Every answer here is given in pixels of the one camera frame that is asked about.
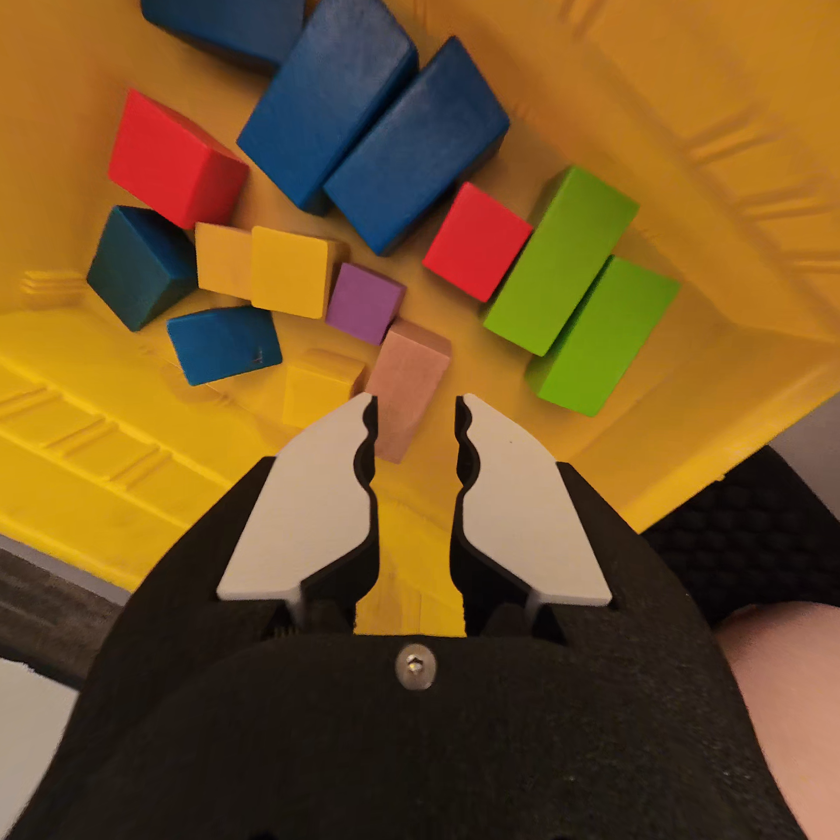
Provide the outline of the dark blue wedge block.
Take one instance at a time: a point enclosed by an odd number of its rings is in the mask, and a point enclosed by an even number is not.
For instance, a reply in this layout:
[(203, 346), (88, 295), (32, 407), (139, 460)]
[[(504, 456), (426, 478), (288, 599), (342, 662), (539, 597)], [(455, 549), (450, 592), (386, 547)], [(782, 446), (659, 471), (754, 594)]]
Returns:
[(190, 386), (261, 371), (283, 362), (270, 311), (251, 306), (196, 311), (166, 322)]

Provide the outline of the yellow plastic bin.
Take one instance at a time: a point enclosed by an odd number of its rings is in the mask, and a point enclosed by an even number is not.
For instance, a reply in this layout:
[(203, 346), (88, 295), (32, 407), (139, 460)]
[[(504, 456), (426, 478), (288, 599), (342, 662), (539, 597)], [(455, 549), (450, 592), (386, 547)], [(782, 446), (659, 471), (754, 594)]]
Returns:
[[(402, 462), (376, 464), (382, 576), (358, 626), (462, 635), (456, 396), (522, 425), (643, 531), (838, 392), (838, 2), (388, 5), (421, 67), (458, 37), (509, 115), (471, 182), (534, 228), (545, 185), (578, 165), (640, 204), (616, 257), (681, 285), (585, 416), (534, 395), (532, 354), (422, 265), (448, 199), (380, 257), (338, 210), (303, 213), (246, 162), (226, 227), (345, 243), (343, 262), (406, 287), (395, 320), (452, 343)], [(281, 364), (190, 386), (167, 320), (255, 306), (198, 288), (132, 332), (87, 283), (112, 208), (144, 206), (108, 175), (129, 89), (242, 156), (269, 83), (140, 2), (2, 2), (2, 536), (129, 592), (302, 430), (281, 422), (289, 361), (329, 350), (368, 375), (381, 350), (327, 312), (268, 310)]]

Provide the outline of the purple wooden cube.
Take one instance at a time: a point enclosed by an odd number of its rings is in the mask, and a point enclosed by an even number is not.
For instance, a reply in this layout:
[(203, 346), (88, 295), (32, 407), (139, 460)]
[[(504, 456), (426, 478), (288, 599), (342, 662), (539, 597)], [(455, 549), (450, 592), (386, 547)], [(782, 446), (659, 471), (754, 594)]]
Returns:
[(398, 315), (406, 287), (387, 276), (343, 262), (332, 289), (325, 322), (365, 343), (382, 345)]

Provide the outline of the yellow wooden cube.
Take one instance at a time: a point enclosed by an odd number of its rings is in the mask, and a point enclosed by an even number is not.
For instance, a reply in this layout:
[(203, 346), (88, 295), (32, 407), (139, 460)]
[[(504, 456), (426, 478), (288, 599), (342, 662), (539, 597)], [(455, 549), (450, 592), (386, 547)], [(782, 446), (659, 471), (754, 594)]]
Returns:
[(362, 388), (362, 360), (329, 350), (308, 350), (287, 363), (281, 422), (304, 428), (354, 398)]
[(194, 236), (198, 287), (250, 301), (253, 238), (251, 231), (197, 223)]
[(249, 299), (259, 309), (321, 320), (348, 247), (335, 239), (255, 226)]

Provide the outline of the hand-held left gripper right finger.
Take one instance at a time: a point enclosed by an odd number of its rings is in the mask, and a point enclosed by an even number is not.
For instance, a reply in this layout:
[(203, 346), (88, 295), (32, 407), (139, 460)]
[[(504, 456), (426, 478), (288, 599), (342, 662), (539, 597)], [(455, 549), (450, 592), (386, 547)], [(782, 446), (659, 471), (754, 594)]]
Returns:
[(558, 462), (523, 427), (475, 394), (456, 398), (455, 501), (449, 572), (465, 630), (501, 606), (534, 623), (546, 605), (613, 600)]

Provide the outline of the red cube block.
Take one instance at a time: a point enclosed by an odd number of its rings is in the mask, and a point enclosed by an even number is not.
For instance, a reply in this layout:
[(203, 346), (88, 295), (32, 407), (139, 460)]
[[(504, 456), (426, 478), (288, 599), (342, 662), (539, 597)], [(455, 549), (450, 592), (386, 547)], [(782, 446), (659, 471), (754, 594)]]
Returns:
[(470, 297), (493, 297), (533, 232), (533, 226), (466, 182), (437, 231), (422, 265)]

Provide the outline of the blue wooden cuboid block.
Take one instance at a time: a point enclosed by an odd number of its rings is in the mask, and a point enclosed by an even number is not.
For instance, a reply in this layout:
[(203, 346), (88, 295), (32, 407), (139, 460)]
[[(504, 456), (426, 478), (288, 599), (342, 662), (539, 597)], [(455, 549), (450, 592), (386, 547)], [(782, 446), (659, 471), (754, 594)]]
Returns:
[(419, 68), (417, 48), (380, 1), (323, 1), (258, 100), (237, 146), (305, 213)]

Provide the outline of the person's right forearm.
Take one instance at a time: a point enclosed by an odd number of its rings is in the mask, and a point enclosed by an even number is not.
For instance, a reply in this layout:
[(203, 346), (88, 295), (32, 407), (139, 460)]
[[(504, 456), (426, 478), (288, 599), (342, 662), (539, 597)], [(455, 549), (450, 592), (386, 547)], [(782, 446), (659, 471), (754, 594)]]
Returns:
[(716, 631), (763, 756), (803, 833), (839, 838), (839, 610), (751, 606)]

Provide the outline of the natural wood rectangular block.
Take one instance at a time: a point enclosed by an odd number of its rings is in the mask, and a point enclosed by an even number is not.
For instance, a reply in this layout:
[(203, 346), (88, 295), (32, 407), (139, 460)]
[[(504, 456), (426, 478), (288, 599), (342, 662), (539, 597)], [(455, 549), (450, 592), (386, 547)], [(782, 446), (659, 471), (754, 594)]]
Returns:
[(402, 462), (452, 353), (450, 339), (404, 318), (388, 329), (364, 388), (377, 401), (378, 458)]

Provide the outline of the large blue wooden block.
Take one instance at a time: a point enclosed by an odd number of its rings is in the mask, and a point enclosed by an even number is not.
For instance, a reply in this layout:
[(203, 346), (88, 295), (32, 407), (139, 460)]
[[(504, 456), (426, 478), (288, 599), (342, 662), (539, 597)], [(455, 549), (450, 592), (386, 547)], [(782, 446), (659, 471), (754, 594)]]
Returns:
[(87, 283), (136, 333), (198, 289), (196, 249), (186, 232), (149, 208), (116, 205)]

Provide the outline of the green wooden block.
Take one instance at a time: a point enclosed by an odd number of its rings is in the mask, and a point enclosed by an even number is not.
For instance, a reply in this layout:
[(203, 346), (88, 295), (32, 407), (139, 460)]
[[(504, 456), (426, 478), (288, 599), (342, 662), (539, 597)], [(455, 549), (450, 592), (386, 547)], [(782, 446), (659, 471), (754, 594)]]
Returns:
[(611, 256), (525, 380), (535, 396), (594, 417), (676, 299), (680, 283)]
[(544, 356), (634, 221), (638, 201), (578, 166), (550, 180), (528, 242), (482, 315), (482, 326)]

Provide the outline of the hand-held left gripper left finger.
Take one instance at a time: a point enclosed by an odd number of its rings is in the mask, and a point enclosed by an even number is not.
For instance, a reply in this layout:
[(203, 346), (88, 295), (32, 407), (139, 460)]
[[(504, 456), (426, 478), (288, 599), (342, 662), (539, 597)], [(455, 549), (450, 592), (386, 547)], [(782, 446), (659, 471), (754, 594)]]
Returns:
[(330, 604), (355, 629), (380, 573), (377, 399), (351, 398), (275, 457), (216, 590), (222, 602), (283, 604), (294, 625)]

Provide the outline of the red wooden block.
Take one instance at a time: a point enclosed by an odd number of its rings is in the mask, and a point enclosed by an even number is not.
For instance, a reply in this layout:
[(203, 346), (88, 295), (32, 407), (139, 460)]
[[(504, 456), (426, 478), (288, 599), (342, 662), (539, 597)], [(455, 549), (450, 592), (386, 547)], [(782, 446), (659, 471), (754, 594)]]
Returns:
[(179, 228), (226, 226), (249, 166), (197, 123), (129, 89), (108, 177)]

